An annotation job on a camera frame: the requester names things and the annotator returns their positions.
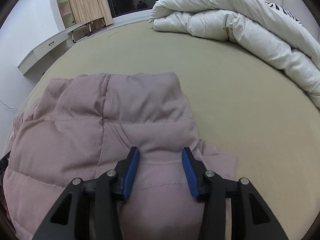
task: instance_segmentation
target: blanket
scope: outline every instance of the blanket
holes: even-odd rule
[[[118,204],[124,239],[197,239],[204,204],[189,192],[182,149],[227,179],[237,164],[199,139],[174,73],[52,79],[15,119],[12,139],[4,194],[20,240],[32,239],[73,178],[99,177],[132,146],[140,163],[132,194]]]
[[[319,43],[303,26],[263,0],[159,0],[150,22],[156,31],[240,44],[282,70],[320,108]]]

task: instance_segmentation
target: folded pink garment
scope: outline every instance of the folded pink garment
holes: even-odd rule
[[[124,239],[195,240],[204,205],[189,192],[182,149],[227,179],[237,164],[199,139],[175,73],[52,79],[15,119],[13,140],[4,194],[23,240],[32,239],[73,178],[99,177],[132,146],[140,163],[131,196],[118,205]]]

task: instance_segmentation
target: curtain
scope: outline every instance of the curtain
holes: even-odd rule
[[[84,24],[104,17],[106,25],[113,24],[107,0],[69,0],[69,2],[76,23]]]

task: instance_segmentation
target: pillow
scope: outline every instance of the pillow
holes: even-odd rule
[[[279,10],[280,12],[283,12],[284,14],[289,16],[291,19],[295,20],[297,23],[302,25],[302,23],[291,12],[289,12],[285,8],[281,7],[280,5],[277,5],[276,3],[269,2],[267,0],[263,0],[263,1],[266,2],[266,4],[269,5],[271,8]]]

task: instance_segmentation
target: fitted sheet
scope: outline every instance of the fitted sheet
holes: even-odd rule
[[[199,136],[239,156],[290,240],[300,240],[320,210],[320,114],[281,72],[230,42],[160,33],[147,22],[75,44],[42,77],[20,111],[51,78],[79,74],[175,72]]]

